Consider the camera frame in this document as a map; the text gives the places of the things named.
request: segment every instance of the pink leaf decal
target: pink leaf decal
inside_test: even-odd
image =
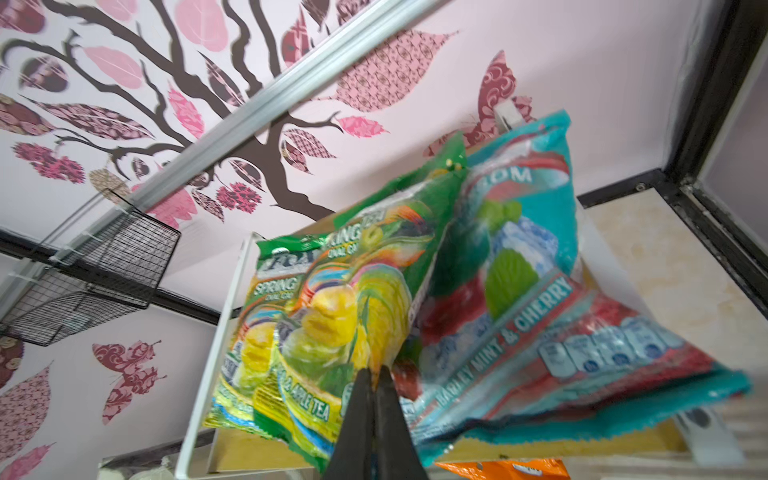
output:
[[[487,132],[482,129],[480,123],[477,123],[474,127],[464,127],[443,135],[442,137],[429,144],[429,146],[424,149],[422,155],[425,157],[434,157],[438,152],[440,152],[445,142],[448,141],[448,139],[455,135],[457,132],[461,132],[464,135],[465,148],[473,147],[476,144],[490,140],[491,138],[494,138],[498,135],[498,129],[495,125],[491,131]]]
[[[146,362],[154,358],[154,346],[161,341],[158,340],[152,344],[136,342],[127,349],[119,343],[110,343],[109,345],[94,343],[92,348],[96,360],[101,365],[113,372],[130,375],[141,370]]]
[[[216,192],[216,200],[229,210],[242,210],[252,214],[256,205],[261,203],[261,196],[248,188],[246,184],[236,182],[230,184],[229,188],[225,185]]]
[[[78,162],[68,157],[56,158],[48,147],[18,143],[13,151],[16,157],[28,161],[41,177],[69,180],[73,184],[85,182],[85,172]]]
[[[174,14],[181,33],[195,45],[222,51],[229,44],[224,13],[216,0],[181,0]]]
[[[0,27],[38,33],[45,26],[39,0],[3,0],[0,2]]]
[[[283,155],[283,158],[285,158],[286,162],[288,162],[288,165],[291,167],[306,174],[312,173],[306,166],[306,158],[304,157],[304,154],[288,142],[284,141],[283,144],[280,145],[280,154]]]
[[[136,180],[141,180],[144,175],[149,174],[149,167],[139,157],[134,157],[134,159],[131,160],[131,169],[133,169],[134,174],[136,175]]]
[[[301,5],[304,5],[304,8],[310,13],[312,20],[322,28],[323,21],[325,21],[326,15],[328,15],[330,0],[302,0]]]
[[[125,377],[119,379],[118,384],[109,392],[107,401],[104,404],[104,411],[101,413],[101,423],[107,425],[115,415],[131,404],[132,397],[131,387],[125,384]]]
[[[230,159],[230,165],[232,165],[232,168],[234,168],[238,177],[242,178],[259,190],[264,191],[264,189],[261,187],[261,174],[256,167],[249,164],[245,160],[237,160],[236,158]]]
[[[339,0],[336,3],[336,12],[339,16],[339,27],[348,22],[357,12],[366,7],[371,0]]]
[[[0,480],[20,480],[43,461],[43,457],[48,453],[53,444],[43,445],[32,449],[28,454],[18,457],[0,472]]]
[[[224,210],[221,210],[221,205],[218,204],[213,198],[208,197],[197,190],[192,190],[192,198],[194,203],[200,205],[203,210],[209,214],[213,214],[216,218],[224,222]]]
[[[44,108],[48,113],[97,137],[111,140],[154,138],[144,125],[108,108],[86,104],[44,104],[39,101],[30,101],[40,108]]]
[[[18,76],[19,87],[58,92],[63,91],[68,84],[67,72],[58,60],[48,56],[27,60]]]
[[[127,22],[138,10],[136,0],[96,0],[98,6],[115,20]]]
[[[136,191],[140,186],[141,184],[134,185],[131,191]],[[194,206],[194,200],[189,192],[182,188],[147,213],[153,214],[169,227],[178,228],[177,220],[192,220],[192,215],[197,213],[197,207]]]
[[[310,52],[310,37],[306,33],[304,12],[301,9],[299,10],[299,19],[283,35],[282,51],[286,67],[295,64]]]
[[[286,130],[285,135],[293,140],[293,143],[301,150],[305,155],[310,157],[320,158],[336,158],[331,155],[328,150],[320,143],[317,138],[308,131],[299,130],[298,128],[292,128]]]
[[[180,91],[171,87],[170,82],[168,83],[168,88],[168,101],[174,109],[176,118],[195,138],[202,137],[205,133],[205,125],[203,124],[203,117],[200,115],[200,112]]]
[[[345,117],[339,119],[339,125],[348,134],[359,138],[371,138],[379,134],[388,134],[384,127],[375,120],[365,117]]]
[[[45,420],[51,403],[49,368],[0,396],[0,462],[23,449]]]
[[[347,69],[332,97],[359,111],[377,111],[401,101],[427,72],[438,50],[454,34],[406,30]]]
[[[219,68],[218,65],[203,55],[205,58],[205,68],[208,70],[208,83],[210,89],[214,91],[214,94],[221,99],[225,104],[232,105],[233,107],[239,107],[245,103],[243,100],[243,94],[240,93],[240,89],[235,82],[232,81],[229,75]]]
[[[53,129],[53,125],[28,107],[0,94],[0,130],[37,136]]]
[[[480,123],[484,120],[494,120],[493,107],[501,100],[510,98],[515,93],[515,76],[507,66],[507,57],[501,50],[491,60],[491,64],[485,70],[485,76],[480,84],[478,96],[478,115]]]
[[[24,342],[9,336],[0,336],[0,388],[11,379],[22,364]]]
[[[533,99],[531,97],[512,97],[512,101],[515,103],[515,107],[520,112],[520,115],[523,116],[525,123],[529,124],[532,121],[536,121],[536,119],[531,116],[531,111],[533,110],[533,107],[531,106]]]
[[[99,70],[126,88],[141,88],[144,74],[139,64],[127,54],[107,47],[84,48],[85,54]]]
[[[506,55],[502,50],[491,60],[491,64],[485,70],[485,75],[480,84],[480,94],[478,96],[480,121],[474,127],[461,129],[464,133],[465,147],[469,148],[498,136],[493,107],[500,101],[510,98],[514,91],[515,76],[507,66]],[[534,121],[534,118],[531,116],[530,97],[518,96],[511,97],[511,99],[526,122]],[[425,157],[432,157],[437,154],[442,145],[457,131],[454,130],[432,142],[424,150],[423,155]]]

